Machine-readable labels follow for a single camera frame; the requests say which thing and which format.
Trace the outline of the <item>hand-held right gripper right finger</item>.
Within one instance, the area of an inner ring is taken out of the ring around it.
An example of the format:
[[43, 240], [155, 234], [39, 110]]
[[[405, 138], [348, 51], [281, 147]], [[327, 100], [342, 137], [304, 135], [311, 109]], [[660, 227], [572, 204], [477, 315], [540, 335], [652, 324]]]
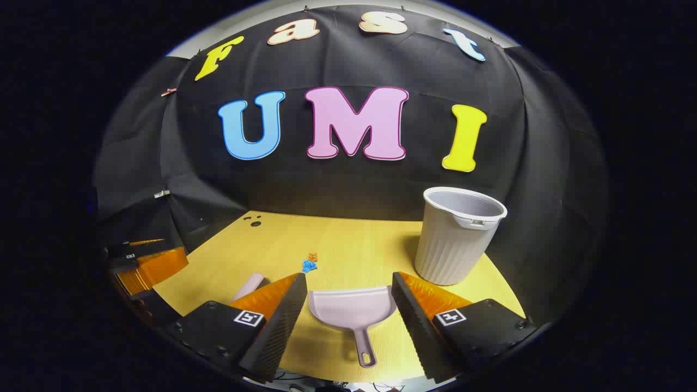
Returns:
[[533, 342], [538, 328], [493, 299], [469, 301], [402, 271], [391, 293], [425, 376], [471, 379]]

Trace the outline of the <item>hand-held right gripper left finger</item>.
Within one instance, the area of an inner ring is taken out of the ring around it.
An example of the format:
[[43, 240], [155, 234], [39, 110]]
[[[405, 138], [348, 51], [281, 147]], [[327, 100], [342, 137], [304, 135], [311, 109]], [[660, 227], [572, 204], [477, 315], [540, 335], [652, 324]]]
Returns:
[[306, 275], [294, 273], [229, 304], [206, 301], [166, 336], [217, 372], [271, 382], [306, 297]]

